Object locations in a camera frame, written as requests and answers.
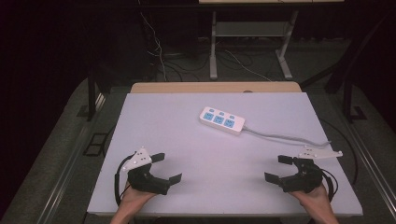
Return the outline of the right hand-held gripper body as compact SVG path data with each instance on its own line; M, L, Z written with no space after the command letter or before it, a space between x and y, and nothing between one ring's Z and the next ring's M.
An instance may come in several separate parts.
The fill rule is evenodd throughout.
M320 186L322 178L325 178L329 191L335 193L337 187L333 186L331 179L325 175L325 171L315 164L315 160L342 156L342 151L304 147L296 157L293 157L292 165L297 167L298 172L295 175L280 177L279 186L284 192L304 191L309 193Z

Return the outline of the wooden table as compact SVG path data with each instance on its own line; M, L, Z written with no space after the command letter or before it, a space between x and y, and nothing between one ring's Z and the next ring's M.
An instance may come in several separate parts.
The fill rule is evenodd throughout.
M301 92L296 82L150 82L135 83L131 93Z

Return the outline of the metal floor rail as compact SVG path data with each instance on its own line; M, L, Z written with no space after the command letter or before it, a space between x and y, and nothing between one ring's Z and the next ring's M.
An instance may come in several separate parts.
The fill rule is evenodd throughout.
M346 134L357 156L353 186L365 218L396 222L396 134L387 124L370 120L347 123Z
M101 110L106 98L102 93L74 92L60 116L49 139L36 160L40 173L38 186L47 189L41 199L35 224L50 224L77 167L82 148L92 131L89 103Z

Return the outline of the grey metal stand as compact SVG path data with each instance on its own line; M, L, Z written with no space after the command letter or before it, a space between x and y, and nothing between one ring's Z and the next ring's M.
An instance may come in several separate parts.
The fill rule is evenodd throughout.
M297 21L299 11L293 10L287 21L219 21L218 13L212 13L209 78L218 79L216 40L218 37L281 37L283 43L275 51L278 64L285 79L292 79L285 54L291 40L292 32Z

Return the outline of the black stand leg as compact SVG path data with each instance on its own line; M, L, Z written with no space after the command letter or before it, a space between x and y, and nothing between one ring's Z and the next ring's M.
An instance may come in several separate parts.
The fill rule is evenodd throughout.
M111 81L104 69L99 66L89 70L87 84L88 103L80 108L78 116L91 121L105 103L111 89Z
M344 83L344 95L343 95L343 114L349 123L354 120L367 120L367 117L359 106L352 105L352 93L353 83L350 80L346 80Z

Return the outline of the black floor frame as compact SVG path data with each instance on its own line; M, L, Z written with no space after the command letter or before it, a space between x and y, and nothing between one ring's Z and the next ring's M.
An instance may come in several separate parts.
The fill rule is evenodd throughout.
M107 133L94 133L90 139L89 144L83 151L83 155L87 157L105 156Z

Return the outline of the white power strip blue sockets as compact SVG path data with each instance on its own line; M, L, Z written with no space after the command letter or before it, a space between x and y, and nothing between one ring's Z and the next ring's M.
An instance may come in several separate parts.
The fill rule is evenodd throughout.
M246 123L246 120L242 117L238 117L234 114L230 114L210 106L206 106L202 110L199 115L199 120L206 126L233 135L239 135Z

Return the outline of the person's left hand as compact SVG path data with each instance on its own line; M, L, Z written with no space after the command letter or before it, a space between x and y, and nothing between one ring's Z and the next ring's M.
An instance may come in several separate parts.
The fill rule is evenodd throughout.
M120 202L120 208L140 210L155 193L133 189L130 183L126 183Z

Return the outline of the person's right hand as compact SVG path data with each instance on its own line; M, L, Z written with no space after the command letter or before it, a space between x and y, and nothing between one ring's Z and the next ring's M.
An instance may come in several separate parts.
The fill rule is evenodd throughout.
M299 201L300 205L311 217L321 217L332 211L327 190L323 185L320 185L309 193L293 191L290 195Z

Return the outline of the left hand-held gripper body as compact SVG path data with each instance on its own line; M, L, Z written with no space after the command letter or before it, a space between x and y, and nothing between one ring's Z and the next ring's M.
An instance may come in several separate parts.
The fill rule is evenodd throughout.
M133 189L166 195L170 188L169 179L155 177L150 173L153 164L150 156L148 150L141 147L121 166L121 170L127 173L128 182Z

